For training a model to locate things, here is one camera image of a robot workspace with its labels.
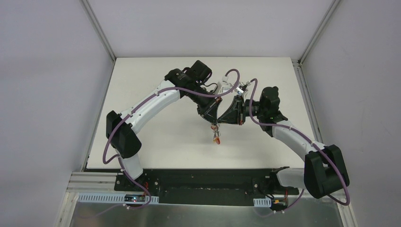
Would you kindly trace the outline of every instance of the robotic arm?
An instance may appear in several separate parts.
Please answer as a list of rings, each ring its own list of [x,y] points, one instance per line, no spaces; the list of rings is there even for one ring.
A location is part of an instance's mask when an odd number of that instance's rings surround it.
[[[198,105],[198,114],[212,125],[217,126],[220,123],[242,125],[250,113],[256,116],[260,123],[272,124],[272,126],[261,126],[261,128],[271,137],[285,143],[305,161],[304,169],[283,167],[272,171],[270,178],[274,180],[275,184],[307,189],[315,198],[321,198],[342,189],[340,179],[333,167],[322,157],[313,144],[307,142],[304,137],[296,132],[296,127],[279,111],[280,99],[277,87],[266,87],[262,91],[260,100],[258,102],[252,101],[252,105],[249,105],[250,100],[244,99],[247,92],[246,87],[249,83],[236,83],[232,86],[227,83],[227,80],[223,79],[215,91],[218,93],[228,91],[229,93],[235,89],[238,95],[234,97],[227,111],[217,118],[217,109],[222,101],[220,96],[227,92],[216,95],[201,87],[210,78],[211,73],[211,69],[200,61],[196,61],[192,67],[186,68],[184,71],[171,70],[159,86],[137,105],[120,114],[111,111],[107,115],[107,138],[110,137],[117,124],[122,121],[122,116],[128,115],[115,131],[111,145],[121,156],[125,170],[133,179],[139,177],[143,171],[138,157],[141,142],[136,135],[162,109],[183,96],[188,96]],[[146,103],[132,113],[144,101]],[[349,178],[341,150],[335,145],[326,146],[319,142],[314,142],[314,144],[329,156],[340,171],[346,186],[348,186]]]

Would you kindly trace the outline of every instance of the white wall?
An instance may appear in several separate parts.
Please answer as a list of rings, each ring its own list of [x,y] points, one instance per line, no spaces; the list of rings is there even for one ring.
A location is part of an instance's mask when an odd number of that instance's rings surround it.
[[[112,64],[78,0],[0,3],[0,226],[52,226]]]
[[[117,57],[299,58],[332,0],[90,0]]]
[[[401,1],[344,0],[304,64],[326,143],[343,151],[359,226],[401,216]]]

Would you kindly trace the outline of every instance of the black bracket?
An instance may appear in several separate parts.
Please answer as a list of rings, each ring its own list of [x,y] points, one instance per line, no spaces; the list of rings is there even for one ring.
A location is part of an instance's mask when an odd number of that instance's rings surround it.
[[[113,129],[121,121],[121,115],[115,111],[111,111],[106,116],[106,137],[109,138]],[[129,158],[134,156],[142,147],[142,143],[137,135],[132,131],[131,124],[122,123],[114,134],[111,145],[117,149],[122,158]]]
[[[341,150],[336,145],[331,145],[322,151],[336,165],[346,186],[349,186],[349,177]],[[319,152],[309,152],[305,156],[304,183],[310,194],[317,199],[342,189],[340,179],[333,167]]]
[[[288,120],[279,110],[280,98],[278,87],[265,87],[259,100],[257,118],[261,123],[276,124]],[[273,137],[271,126],[261,126],[262,130]]]

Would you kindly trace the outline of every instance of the white table surface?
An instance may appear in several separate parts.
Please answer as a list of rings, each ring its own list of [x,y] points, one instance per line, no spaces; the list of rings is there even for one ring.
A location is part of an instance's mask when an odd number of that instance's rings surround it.
[[[217,82],[231,68],[241,73],[241,81],[259,81],[255,100],[265,87],[277,86],[281,112],[304,133],[313,137],[304,101],[290,58],[118,58],[101,112],[87,168],[119,168],[117,160],[104,165],[102,154],[107,142],[106,115],[136,104],[148,95],[172,69],[190,67],[201,60],[213,70],[207,82]],[[229,81],[235,82],[235,72]],[[234,93],[223,97],[218,114],[231,104]],[[282,142],[271,138],[247,118],[242,126],[221,124],[221,144],[214,144],[210,123],[196,111],[188,97],[162,110],[138,134],[142,142],[139,156],[143,168],[276,168],[303,167],[304,163]],[[107,157],[115,154],[110,147]]]

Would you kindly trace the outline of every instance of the black mounting base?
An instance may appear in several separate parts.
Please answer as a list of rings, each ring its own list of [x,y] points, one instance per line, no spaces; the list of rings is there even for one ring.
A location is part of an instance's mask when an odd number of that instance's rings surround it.
[[[159,203],[253,206],[266,194],[297,195],[298,189],[282,187],[270,179],[273,169],[144,169],[136,179],[147,185]],[[125,175],[118,175],[116,191],[141,192]]]

